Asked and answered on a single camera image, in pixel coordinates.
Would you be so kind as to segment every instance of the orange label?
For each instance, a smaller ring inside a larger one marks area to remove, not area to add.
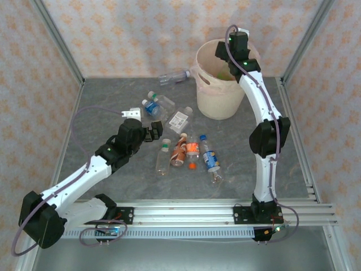
[[[199,152],[199,144],[198,143],[188,143],[187,144],[187,152]]]

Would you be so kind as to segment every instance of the orange bottle cap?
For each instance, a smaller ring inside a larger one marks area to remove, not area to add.
[[[196,168],[197,168],[197,164],[196,164],[196,163],[190,163],[189,168],[190,168],[190,169],[196,169]]]

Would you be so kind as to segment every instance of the white bottle cap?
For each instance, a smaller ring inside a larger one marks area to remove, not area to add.
[[[185,108],[185,110],[186,110],[187,113],[192,113],[193,112],[193,109],[191,107],[189,107],[189,106],[187,106]]]
[[[154,91],[149,91],[149,93],[148,93],[148,98],[149,99],[152,99],[152,96],[155,94],[155,92]]]

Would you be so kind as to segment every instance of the plastic bottle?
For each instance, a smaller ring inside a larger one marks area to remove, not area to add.
[[[156,173],[157,175],[164,176],[169,172],[169,160],[170,160],[170,140],[163,139],[162,148],[158,152]]]
[[[153,101],[143,100],[142,105],[146,108],[147,113],[153,117],[158,116],[161,112],[160,106]]]
[[[213,147],[207,140],[207,137],[203,134],[199,137],[201,140],[199,144],[199,149],[203,155],[204,162],[207,166],[207,170],[210,173],[212,182],[219,182],[221,181],[221,167],[219,166],[219,162],[217,157],[213,151]]]
[[[174,150],[170,157],[170,163],[175,167],[181,167],[186,160],[187,154],[187,134],[180,134],[179,140],[174,147]]]
[[[170,72],[166,75],[161,75],[158,77],[159,83],[161,86],[170,84],[170,83],[177,83],[186,80],[189,78],[190,72],[189,70],[185,71],[176,71],[176,72]]]
[[[175,131],[177,134],[181,134],[184,129],[189,125],[193,117],[193,109],[191,107],[179,108],[169,118],[165,127]]]
[[[166,96],[158,95],[154,91],[150,91],[148,93],[148,98],[152,99],[157,104],[159,104],[161,107],[163,107],[167,111],[168,116],[171,116],[171,114],[174,113],[175,103],[172,100],[168,99]]]
[[[187,160],[189,169],[196,169],[196,162],[199,159],[199,143],[198,137],[191,134],[187,138]]]

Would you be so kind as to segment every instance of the cable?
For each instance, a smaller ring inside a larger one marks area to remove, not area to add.
[[[295,209],[293,209],[292,207],[290,206],[285,206],[283,204],[280,204],[277,199],[275,198],[273,192],[272,192],[272,174],[273,174],[273,161],[277,161],[278,158],[279,158],[279,154],[280,154],[280,128],[279,128],[279,124],[278,124],[278,121],[276,119],[276,116],[275,114],[273,113],[273,110],[272,110],[272,107],[271,107],[271,103],[266,95],[266,92],[265,90],[263,89],[263,87],[261,86],[261,84],[252,76],[250,75],[244,68],[242,68],[238,63],[237,61],[234,59],[234,57],[232,56],[231,52],[230,52],[230,46],[228,44],[228,41],[229,41],[229,36],[230,36],[230,31],[232,28],[236,28],[236,31],[238,32],[238,27],[237,25],[235,24],[232,24],[230,25],[228,28],[227,28],[227,31],[226,31],[226,36],[224,38],[224,42],[225,42],[225,45],[226,45],[226,50],[227,50],[227,53],[228,53],[228,56],[230,57],[231,61],[233,62],[234,65],[236,65],[236,67],[242,71],[243,74],[245,74],[246,76],[248,76],[254,83],[255,85],[257,86],[257,88],[261,91],[263,97],[265,98],[265,101],[267,103],[267,106],[268,106],[268,111],[270,113],[270,115],[272,116],[274,122],[275,122],[275,126],[276,126],[276,158],[271,158],[270,159],[270,179],[269,179],[269,183],[268,183],[268,188],[270,189],[270,194],[271,194],[271,197],[273,199],[273,201],[278,205],[278,206],[281,206],[283,208],[286,208],[286,209],[289,209],[291,210],[294,215],[296,216],[296,225],[294,227],[294,230],[287,236],[285,237],[282,237],[280,239],[276,239],[276,240],[270,240],[268,241],[267,243],[275,243],[275,242],[280,242],[280,241],[283,241],[289,237],[291,237],[293,234],[296,233],[296,231],[298,230],[298,226],[300,224],[300,218],[298,216],[298,213],[296,212]]]
[[[123,231],[123,233],[121,235],[119,235],[117,238],[114,238],[113,240],[111,241],[107,241],[107,244],[109,245],[110,243],[113,243],[113,242],[116,242],[118,241],[119,239],[121,239],[125,234],[126,232],[128,231],[128,226],[126,223],[124,223],[123,221],[120,221],[120,220],[115,220],[115,219],[111,219],[111,220],[106,220],[106,219],[100,219],[100,220],[93,220],[91,222],[114,222],[114,223],[120,223],[120,224],[123,224],[125,229]],[[83,246],[86,246],[86,247],[97,247],[97,246],[101,246],[103,243],[100,242],[100,243],[94,243],[94,244],[86,244],[83,239],[81,239],[82,235],[86,232],[86,231],[90,231],[90,230],[102,230],[102,229],[98,229],[98,228],[86,228],[86,229],[83,229],[81,232],[80,232],[80,235],[79,235],[79,242],[83,245]]]
[[[87,107],[83,107],[82,109],[80,109],[73,117],[71,124],[70,124],[70,131],[71,131],[71,137],[74,140],[75,144],[82,150],[82,152],[87,156],[87,162],[85,165],[84,170],[77,176],[75,177],[73,180],[71,180],[70,182],[68,182],[66,185],[64,185],[63,187],[59,188],[58,190],[56,190],[53,194],[49,195],[47,198],[45,198],[43,201],[41,201],[35,208],[34,210],[31,211],[31,213],[25,218],[25,220],[21,223],[21,225],[19,226],[14,240],[12,241],[12,245],[11,245],[11,255],[14,257],[19,257],[19,256],[23,256],[26,253],[28,253],[29,251],[31,251],[32,249],[36,248],[38,244],[34,244],[31,247],[27,248],[26,250],[24,250],[23,252],[17,253],[15,251],[16,248],[16,244],[19,240],[20,234],[21,232],[24,230],[25,226],[28,224],[28,222],[30,221],[30,219],[36,214],[37,211],[39,211],[39,209],[45,204],[47,203],[50,199],[52,199],[53,197],[55,197],[58,193],[62,192],[64,189],[70,187],[70,185],[74,184],[76,181],[78,181],[86,172],[87,169],[90,166],[91,163],[91,155],[88,154],[88,152],[83,148],[83,146],[80,144],[80,142],[77,140],[76,136],[75,136],[75,132],[74,132],[74,120],[75,118],[78,117],[78,115],[88,109],[91,108],[96,108],[96,109],[100,109],[100,110],[105,110],[108,112],[112,112],[112,113],[116,113],[118,115],[122,115],[122,113],[120,111],[116,111],[116,110],[112,110],[112,109],[107,109],[101,106],[87,106]]]

